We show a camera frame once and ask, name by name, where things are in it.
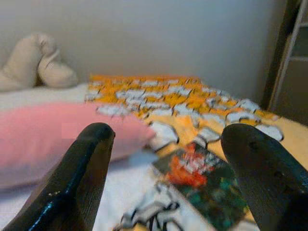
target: black object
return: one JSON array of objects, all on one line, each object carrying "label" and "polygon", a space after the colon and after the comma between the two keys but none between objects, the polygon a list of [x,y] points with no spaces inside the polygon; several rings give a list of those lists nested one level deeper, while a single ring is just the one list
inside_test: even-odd
[{"label": "black object", "polygon": [[87,126],[4,230],[92,230],[114,137],[107,124]]},{"label": "black object", "polygon": [[308,172],[278,141],[232,124],[221,145],[262,231],[308,231]]}]

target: yellow blanket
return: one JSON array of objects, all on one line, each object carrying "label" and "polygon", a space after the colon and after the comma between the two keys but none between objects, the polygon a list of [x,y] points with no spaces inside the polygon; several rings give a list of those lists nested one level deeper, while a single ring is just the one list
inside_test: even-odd
[{"label": "yellow blanket", "polygon": [[308,128],[262,111],[250,100],[203,85],[197,77],[92,76],[87,102],[117,104],[157,130],[150,144],[164,156],[192,141],[225,159],[220,135],[232,123],[255,126],[281,144],[308,169]]}]

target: beige plush toy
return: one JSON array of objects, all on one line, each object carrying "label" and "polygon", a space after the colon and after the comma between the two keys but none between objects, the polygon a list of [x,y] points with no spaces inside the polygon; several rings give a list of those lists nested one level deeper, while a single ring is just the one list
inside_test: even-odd
[{"label": "beige plush toy", "polygon": [[54,39],[43,33],[20,40],[7,64],[0,70],[0,92],[34,87],[37,77],[52,88],[67,88],[78,83],[76,73],[61,63]]}]

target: mattress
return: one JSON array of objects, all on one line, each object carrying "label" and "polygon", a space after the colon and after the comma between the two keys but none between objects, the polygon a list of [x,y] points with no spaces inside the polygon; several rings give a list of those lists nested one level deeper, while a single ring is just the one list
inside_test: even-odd
[{"label": "mattress", "polygon": [[[64,90],[39,87],[0,93],[0,111],[54,101],[83,102],[86,91],[87,84],[81,84]],[[127,159],[110,163],[93,227],[94,231],[112,230],[112,227],[120,221],[123,213],[155,185],[155,177],[151,174],[151,163],[157,158],[157,155],[152,152],[140,150]],[[34,187],[27,186],[0,192],[0,230],[18,213]],[[202,223],[202,230],[213,230],[207,223],[202,222],[199,215],[189,206],[187,206],[186,215],[189,216],[192,224]],[[255,231],[258,229],[254,224],[241,222],[234,230]]]}]

